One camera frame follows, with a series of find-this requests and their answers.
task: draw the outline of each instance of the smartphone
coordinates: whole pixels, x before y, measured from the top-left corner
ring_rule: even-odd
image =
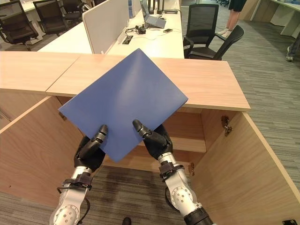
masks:
[[[173,29],[166,29],[164,30],[164,33],[170,33],[171,31],[173,31]]]

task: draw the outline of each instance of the black shorts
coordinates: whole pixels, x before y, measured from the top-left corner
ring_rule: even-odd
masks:
[[[229,9],[233,9],[234,12],[242,11],[247,0],[231,0],[229,4]]]

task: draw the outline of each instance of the shoe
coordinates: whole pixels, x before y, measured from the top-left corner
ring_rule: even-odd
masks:
[[[289,61],[289,62],[292,62],[293,61],[293,56],[289,56],[290,54],[290,47],[288,46],[288,48],[286,49],[286,57],[285,57],[285,60],[286,61]]]
[[[226,31],[223,35],[222,35],[222,37],[224,37],[224,38],[228,38],[228,36],[231,34],[231,30],[228,30],[228,31]]]
[[[122,225],[131,225],[131,219],[129,217],[125,217]]]
[[[224,30],[219,31],[217,34],[222,35],[222,34],[225,34],[227,31],[228,31],[228,28],[225,28]]]

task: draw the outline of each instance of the white sneaker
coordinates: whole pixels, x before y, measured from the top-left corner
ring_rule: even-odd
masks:
[[[290,47],[288,46],[287,50],[286,50],[286,57],[285,57],[285,60],[286,61],[289,61],[289,62],[292,62],[293,61],[293,56],[289,56],[290,54]]]
[[[228,31],[228,28],[225,28],[224,30],[219,31],[217,34],[222,35],[222,34],[225,34],[227,31]]]
[[[231,30],[228,30],[228,31],[226,31],[223,35],[222,35],[222,37],[224,37],[224,38],[228,38],[228,36],[231,34]]]

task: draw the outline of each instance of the desk divider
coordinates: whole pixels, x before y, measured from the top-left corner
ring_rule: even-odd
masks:
[[[85,12],[82,19],[93,54],[106,53],[128,25],[128,0],[104,1]]]

